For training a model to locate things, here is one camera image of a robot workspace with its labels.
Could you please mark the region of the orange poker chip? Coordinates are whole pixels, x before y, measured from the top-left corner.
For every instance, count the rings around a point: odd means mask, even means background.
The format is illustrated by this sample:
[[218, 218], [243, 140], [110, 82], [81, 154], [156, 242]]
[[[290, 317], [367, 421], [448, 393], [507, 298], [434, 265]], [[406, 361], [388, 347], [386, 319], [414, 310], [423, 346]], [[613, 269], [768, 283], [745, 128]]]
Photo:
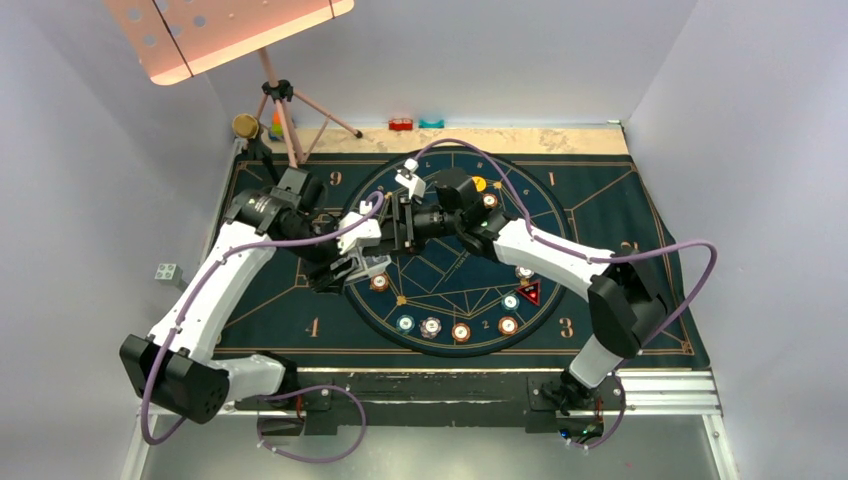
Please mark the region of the orange poker chip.
[[485, 193], [482, 196], [482, 204], [486, 209], [492, 210], [499, 206], [498, 196], [492, 193]]
[[501, 335], [512, 336], [517, 333], [519, 324], [515, 318], [504, 316], [498, 321], [497, 328]]
[[370, 279], [370, 288], [376, 292], [384, 292], [390, 288], [389, 278], [386, 274], [378, 274]]

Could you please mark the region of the pink blue poker chip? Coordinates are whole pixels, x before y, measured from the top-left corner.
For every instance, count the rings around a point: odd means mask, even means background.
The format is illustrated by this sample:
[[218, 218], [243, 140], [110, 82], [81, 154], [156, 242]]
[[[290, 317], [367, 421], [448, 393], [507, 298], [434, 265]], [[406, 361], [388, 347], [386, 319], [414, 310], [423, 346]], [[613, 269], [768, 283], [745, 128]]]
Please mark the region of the pink blue poker chip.
[[523, 266], [517, 266], [515, 268], [515, 275], [516, 275], [517, 278], [519, 278], [521, 280], [529, 280], [530, 278], [532, 278], [535, 275], [535, 273], [530, 268], [523, 267]]

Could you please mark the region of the green blue chip stack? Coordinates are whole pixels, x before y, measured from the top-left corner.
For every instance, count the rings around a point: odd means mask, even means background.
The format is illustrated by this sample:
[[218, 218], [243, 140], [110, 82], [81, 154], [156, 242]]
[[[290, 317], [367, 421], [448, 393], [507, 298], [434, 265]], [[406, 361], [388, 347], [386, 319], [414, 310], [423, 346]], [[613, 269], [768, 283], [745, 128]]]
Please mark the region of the green blue chip stack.
[[416, 321], [413, 316], [404, 314], [396, 318], [395, 329], [402, 335], [410, 333], [416, 326]]

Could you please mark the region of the green blue poker chip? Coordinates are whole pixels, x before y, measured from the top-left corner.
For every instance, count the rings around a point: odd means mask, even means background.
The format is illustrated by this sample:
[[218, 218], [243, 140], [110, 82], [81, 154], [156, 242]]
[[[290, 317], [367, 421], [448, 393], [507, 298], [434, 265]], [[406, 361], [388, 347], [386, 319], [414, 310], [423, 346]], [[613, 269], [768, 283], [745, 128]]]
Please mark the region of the green blue poker chip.
[[520, 299], [514, 294], [504, 295], [500, 302], [501, 308], [507, 312], [516, 311], [520, 306]]

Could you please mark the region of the red triangular dealer button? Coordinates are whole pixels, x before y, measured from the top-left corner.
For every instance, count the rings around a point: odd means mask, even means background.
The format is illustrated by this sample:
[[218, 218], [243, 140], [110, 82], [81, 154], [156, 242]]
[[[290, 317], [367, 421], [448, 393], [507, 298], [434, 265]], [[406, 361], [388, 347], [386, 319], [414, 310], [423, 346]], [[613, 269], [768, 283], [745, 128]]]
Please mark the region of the red triangular dealer button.
[[516, 288], [516, 292], [534, 306], [541, 303], [541, 282], [539, 280], [525, 282]]

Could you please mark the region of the orange chip stack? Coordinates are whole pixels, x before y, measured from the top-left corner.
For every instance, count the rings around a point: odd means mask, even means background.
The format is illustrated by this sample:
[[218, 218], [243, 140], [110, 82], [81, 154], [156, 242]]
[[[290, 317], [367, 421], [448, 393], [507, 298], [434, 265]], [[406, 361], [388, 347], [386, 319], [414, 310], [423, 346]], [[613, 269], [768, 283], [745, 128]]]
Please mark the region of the orange chip stack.
[[457, 343], [465, 343], [470, 340], [471, 329], [465, 323], [456, 323], [451, 329], [451, 336]]

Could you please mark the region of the blue playing card deck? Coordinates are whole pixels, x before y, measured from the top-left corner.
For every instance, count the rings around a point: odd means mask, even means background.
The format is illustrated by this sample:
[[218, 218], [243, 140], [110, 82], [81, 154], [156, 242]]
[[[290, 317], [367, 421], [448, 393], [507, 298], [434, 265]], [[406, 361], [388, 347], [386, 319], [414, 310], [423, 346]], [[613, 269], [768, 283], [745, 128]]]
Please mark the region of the blue playing card deck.
[[347, 275], [345, 282], [357, 283], [374, 276], [381, 275], [392, 263], [389, 255], [381, 256], [354, 256], [353, 270]]

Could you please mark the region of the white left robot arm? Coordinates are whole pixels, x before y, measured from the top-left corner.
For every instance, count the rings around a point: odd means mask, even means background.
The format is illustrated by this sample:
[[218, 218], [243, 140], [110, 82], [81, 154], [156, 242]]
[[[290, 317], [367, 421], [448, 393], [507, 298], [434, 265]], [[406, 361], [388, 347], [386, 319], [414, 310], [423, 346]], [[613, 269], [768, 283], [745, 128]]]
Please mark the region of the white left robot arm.
[[283, 361], [263, 355], [216, 361], [213, 351], [226, 321], [254, 277], [279, 248], [319, 263], [334, 259], [382, 206], [380, 192], [327, 232], [312, 224], [324, 186], [290, 167], [279, 182], [236, 195], [197, 275], [168, 313], [144, 336], [129, 335], [119, 358], [142, 409], [151, 405], [197, 424], [232, 401], [260, 396], [284, 409], [298, 382]]

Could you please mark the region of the teal toy block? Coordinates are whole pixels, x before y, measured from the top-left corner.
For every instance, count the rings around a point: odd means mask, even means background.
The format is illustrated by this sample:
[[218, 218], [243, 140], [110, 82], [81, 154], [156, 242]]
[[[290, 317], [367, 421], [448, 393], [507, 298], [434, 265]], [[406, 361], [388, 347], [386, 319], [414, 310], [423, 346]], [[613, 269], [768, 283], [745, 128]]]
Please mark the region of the teal toy block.
[[443, 129], [445, 121], [443, 119], [420, 119], [418, 121], [419, 129]]

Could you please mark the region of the round blue poker mat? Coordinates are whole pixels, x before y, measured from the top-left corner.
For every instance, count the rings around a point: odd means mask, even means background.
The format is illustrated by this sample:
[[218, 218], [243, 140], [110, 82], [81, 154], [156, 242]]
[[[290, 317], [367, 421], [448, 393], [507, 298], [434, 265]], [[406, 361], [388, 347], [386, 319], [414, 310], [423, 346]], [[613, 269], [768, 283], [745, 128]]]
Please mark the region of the round blue poker mat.
[[[554, 161], [535, 166], [535, 157], [521, 154], [495, 158], [511, 183], [505, 185], [496, 169], [476, 153], [461, 147], [437, 147], [421, 157], [417, 173], [426, 182], [451, 167], [460, 167], [472, 176], [487, 181], [484, 193], [498, 196], [499, 206], [518, 214], [514, 199], [521, 198], [534, 223], [547, 232], [573, 239], [573, 221], [562, 206], [560, 192], [551, 172]], [[492, 358], [496, 352], [518, 356], [572, 356], [579, 348], [571, 307], [582, 300], [567, 288], [539, 275], [521, 280], [515, 267], [496, 264], [468, 253], [453, 237], [428, 241], [423, 252], [393, 259], [385, 274], [390, 288], [376, 292], [366, 281], [346, 288], [345, 297], [353, 310], [370, 327], [401, 347], [442, 357]], [[516, 288], [525, 282], [541, 282], [541, 303], [534, 306], [521, 297]], [[516, 311], [501, 308], [504, 295], [520, 299]], [[416, 326], [402, 335], [395, 329], [396, 318], [408, 314]], [[497, 328], [504, 316], [515, 318], [519, 329], [503, 336]], [[421, 337], [420, 323], [428, 318], [441, 320], [442, 330], [432, 340]], [[470, 340], [457, 343], [451, 336], [456, 323], [471, 329]]]

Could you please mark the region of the red toy block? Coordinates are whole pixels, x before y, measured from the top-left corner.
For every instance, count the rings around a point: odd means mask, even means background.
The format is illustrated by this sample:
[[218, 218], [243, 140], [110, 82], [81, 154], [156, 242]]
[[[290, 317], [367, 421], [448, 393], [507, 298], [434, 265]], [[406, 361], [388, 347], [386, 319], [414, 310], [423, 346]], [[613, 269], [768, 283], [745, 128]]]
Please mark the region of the red toy block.
[[414, 126], [415, 121], [411, 118], [392, 118], [388, 121], [391, 131], [411, 131]]

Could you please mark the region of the colourful stacking toy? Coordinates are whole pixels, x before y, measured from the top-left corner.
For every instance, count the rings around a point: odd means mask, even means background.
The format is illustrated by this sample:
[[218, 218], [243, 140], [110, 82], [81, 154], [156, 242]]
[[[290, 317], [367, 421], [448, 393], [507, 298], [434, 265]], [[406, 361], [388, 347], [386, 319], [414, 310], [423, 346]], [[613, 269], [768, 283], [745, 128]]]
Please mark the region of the colourful stacking toy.
[[282, 118], [279, 112], [276, 110], [272, 112], [272, 119], [268, 136], [272, 141], [275, 142], [283, 142], [285, 140], [285, 134], [282, 126]]

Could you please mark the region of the grey lego block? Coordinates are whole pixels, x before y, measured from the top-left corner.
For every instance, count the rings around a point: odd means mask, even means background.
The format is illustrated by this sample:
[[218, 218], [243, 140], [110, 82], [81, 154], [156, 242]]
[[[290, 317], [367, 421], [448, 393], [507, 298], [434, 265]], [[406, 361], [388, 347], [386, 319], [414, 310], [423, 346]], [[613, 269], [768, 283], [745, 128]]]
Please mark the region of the grey lego block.
[[174, 263], [160, 263], [154, 278], [159, 282], [178, 282], [181, 278], [181, 270]]

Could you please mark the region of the brass round knob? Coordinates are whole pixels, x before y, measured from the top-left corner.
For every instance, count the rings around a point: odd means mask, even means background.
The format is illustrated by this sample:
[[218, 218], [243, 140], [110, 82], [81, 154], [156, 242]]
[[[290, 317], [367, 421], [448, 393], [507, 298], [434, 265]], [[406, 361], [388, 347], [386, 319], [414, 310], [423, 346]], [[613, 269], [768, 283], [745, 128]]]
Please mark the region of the brass round knob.
[[236, 115], [231, 122], [231, 127], [237, 137], [245, 140], [255, 139], [262, 131], [259, 120], [247, 113]]

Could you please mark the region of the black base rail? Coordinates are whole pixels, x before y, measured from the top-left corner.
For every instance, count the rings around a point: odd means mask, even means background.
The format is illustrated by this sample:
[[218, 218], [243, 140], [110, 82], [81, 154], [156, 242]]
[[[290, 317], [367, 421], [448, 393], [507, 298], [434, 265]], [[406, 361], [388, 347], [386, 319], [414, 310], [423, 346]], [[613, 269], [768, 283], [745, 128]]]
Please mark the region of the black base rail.
[[368, 426], [521, 428], [527, 433], [578, 436], [610, 431], [624, 410], [617, 378], [582, 398], [563, 382], [562, 369], [319, 369], [303, 368], [298, 397], [237, 402], [241, 410], [290, 414], [308, 435], [331, 435], [361, 419]]

